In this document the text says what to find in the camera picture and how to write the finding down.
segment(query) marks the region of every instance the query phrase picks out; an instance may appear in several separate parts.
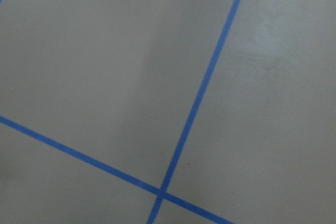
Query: floor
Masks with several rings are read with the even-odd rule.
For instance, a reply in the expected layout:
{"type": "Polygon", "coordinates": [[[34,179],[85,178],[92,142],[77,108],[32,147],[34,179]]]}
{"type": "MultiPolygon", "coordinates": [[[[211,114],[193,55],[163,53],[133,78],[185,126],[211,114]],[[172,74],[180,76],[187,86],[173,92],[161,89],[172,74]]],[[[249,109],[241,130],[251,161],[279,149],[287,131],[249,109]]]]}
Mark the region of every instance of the floor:
{"type": "Polygon", "coordinates": [[[336,0],[0,1],[0,223],[336,219],[336,0]]]}

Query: gray floor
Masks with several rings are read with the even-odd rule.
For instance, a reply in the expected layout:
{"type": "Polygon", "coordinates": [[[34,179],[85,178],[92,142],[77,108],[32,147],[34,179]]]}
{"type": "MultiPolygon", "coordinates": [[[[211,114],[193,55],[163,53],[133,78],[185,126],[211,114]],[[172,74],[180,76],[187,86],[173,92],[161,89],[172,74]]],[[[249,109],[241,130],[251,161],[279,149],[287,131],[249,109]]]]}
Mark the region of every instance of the gray floor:
{"type": "MultiPolygon", "coordinates": [[[[160,187],[233,0],[3,0],[0,115],[160,187]]],[[[336,0],[243,0],[168,192],[336,219],[336,0]]],[[[0,124],[0,223],[146,223],[155,196],[0,124]]],[[[164,201],[155,223],[213,223],[164,201]]]]}

